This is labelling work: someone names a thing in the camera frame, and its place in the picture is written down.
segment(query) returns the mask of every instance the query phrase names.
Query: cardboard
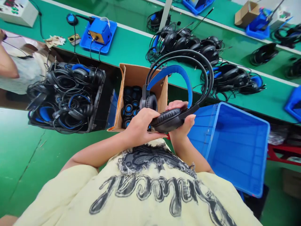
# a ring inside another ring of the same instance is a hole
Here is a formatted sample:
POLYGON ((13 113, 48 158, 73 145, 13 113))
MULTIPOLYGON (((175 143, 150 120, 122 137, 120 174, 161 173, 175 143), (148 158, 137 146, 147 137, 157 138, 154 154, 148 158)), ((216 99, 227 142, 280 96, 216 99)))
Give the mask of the cardboard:
POLYGON ((283 191, 290 196, 301 199, 301 173, 282 168, 283 191))
POLYGON ((246 28, 257 16, 259 16, 259 5, 255 2, 247 1, 235 14, 234 24, 246 28))
MULTIPOLYGON (((121 128, 122 118, 121 118, 121 109, 124 106, 123 102, 123 89, 124 86, 135 86, 138 85, 143 87, 145 84, 145 80, 147 74, 150 70, 149 67, 142 67, 131 64, 119 64, 122 81, 120 86, 118 105, 116 111, 116 117, 114 126, 109 128, 107 131, 109 132, 122 132, 124 129, 121 128)), ((158 112, 162 113, 165 111, 165 107, 167 106, 167 89, 168 89, 168 78, 167 76, 159 81, 156 85, 151 89, 152 92, 155 93, 158 102, 158 112)))

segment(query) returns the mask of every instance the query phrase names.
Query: human hand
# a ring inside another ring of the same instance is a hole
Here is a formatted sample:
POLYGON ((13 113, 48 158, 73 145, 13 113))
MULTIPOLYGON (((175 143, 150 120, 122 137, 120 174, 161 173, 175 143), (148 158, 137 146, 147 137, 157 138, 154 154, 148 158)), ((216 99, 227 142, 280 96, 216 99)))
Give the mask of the human hand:
POLYGON ((3 41, 5 37, 5 31, 0 29, 0 43, 3 41))
POLYGON ((166 138, 163 133, 148 133, 147 129, 153 118, 160 113, 150 108, 142 108, 139 113, 131 120, 129 126, 122 133, 125 136, 129 148, 136 147, 158 138, 166 138))
MULTIPOLYGON (((166 106, 165 110, 171 110, 174 108, 181 108, 181 110, 185 110, 187 108, 188 102, 187 101, 181 101, 181 100, 175 100, 173 102, 170 102, 168 106, 166 106)), ((191 127, 194 125, 194 119, 196 115, 189 115, 185 118, 184 124, 180 126, 179 128, 170 131, 170 139, 177 139, 177 140, 183 140, 187 137, 191 127)))

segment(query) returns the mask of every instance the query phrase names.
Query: green floor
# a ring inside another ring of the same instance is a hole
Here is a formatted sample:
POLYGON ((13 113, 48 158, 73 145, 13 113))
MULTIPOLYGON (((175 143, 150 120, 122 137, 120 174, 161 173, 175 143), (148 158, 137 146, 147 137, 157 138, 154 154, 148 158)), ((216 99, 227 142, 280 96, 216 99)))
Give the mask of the green floor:
MULTIPOLYGON (((177 90, 169 86, 169 101, 186 98, 177 90)), ((0 121, 0 217, 20 216, 73 154, 114 135, 106 131, 62 135, 27 125, 27 112, 19 110, 0 108, 0 117, 5 119, 0 121)), ((264 226, 297 225, 300 220, 301 201, 282 191, 281 167, 301 171, 301 167, 267 161, 265 184, 270 192, 261 217, 264 226)))

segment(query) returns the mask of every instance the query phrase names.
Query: white control panel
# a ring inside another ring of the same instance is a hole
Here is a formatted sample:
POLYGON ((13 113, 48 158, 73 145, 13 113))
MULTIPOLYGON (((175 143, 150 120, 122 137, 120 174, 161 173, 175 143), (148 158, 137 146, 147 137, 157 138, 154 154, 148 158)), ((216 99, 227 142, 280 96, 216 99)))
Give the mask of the white control panel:
POLYGON ((29 0, 0 0, 0 18, 6 22, 33 27, 38 14, 29 0))

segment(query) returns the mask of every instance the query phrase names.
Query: black plastic crate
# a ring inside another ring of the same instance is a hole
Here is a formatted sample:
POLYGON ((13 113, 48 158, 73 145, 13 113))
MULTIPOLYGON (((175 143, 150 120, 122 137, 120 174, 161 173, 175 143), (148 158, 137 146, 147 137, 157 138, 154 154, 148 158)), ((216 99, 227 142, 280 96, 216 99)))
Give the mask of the black plastic crate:
MULTIPOLYGON (((54 69, 54 64, 51 65, 50 70, 54 69)), ((108 127, 109 114, 114 114, 114 107, 112 107, 112 101, 115 95, 113 84, 109 77, 104 73, 100 86, 97 92, 92 93, 93 99, 93 114, 88 118, 88 123, 84 124, 83 127, 75 133, 89 133, 93 131, 105 130, 108 127)), ((48 125, 34 124, 29 120, 29 125, 38 126, 43 129, 55 130, 54 127, 48 125)), ((63 132, 74 132, 72 129, 65 129, 59 127, 60 131, 63 132)))

